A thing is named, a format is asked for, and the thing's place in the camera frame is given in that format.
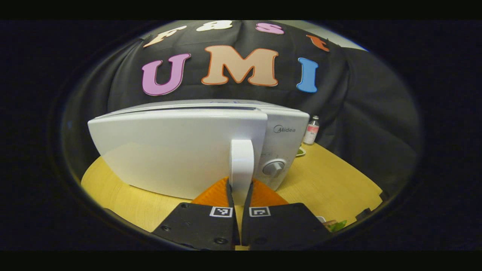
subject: wooden table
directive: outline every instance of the wooden table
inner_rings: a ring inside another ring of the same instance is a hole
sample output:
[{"label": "wooden table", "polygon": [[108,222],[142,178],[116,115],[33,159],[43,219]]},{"label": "wooden table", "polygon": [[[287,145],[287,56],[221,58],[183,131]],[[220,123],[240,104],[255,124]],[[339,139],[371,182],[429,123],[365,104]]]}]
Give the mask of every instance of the wooden table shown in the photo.
[{"label": "wooden table", "polygon": [[[360,171],[318,144],[303,144],[277,193],[289,203],[304,203],[326,221],[356,221],[364,209],[381,203],[382,190]],[[123,183],[99,157],[82,177],[81,186],[102,207],[152,232],[181,202],[191,200],[156,194]],[[236,206],[239,229],[243,206]],[[247,249],[237,246],[237,250]]]}]

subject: small bottle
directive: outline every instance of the small bottle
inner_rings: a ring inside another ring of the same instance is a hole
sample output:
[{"label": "small bottle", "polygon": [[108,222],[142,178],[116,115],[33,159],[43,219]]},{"label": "small bottle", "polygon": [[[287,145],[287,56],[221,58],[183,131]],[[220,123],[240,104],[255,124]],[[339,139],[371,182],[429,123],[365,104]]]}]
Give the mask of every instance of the small bottle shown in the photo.
[{"label": "small bottle", "polygon": [[305,144],[311,145],[315,143],[316,134],[318,134],[318,129],[320,128],[318,119],[318,116],[313,116],[313,119],[308,123],[305,137],[303,138]]}]

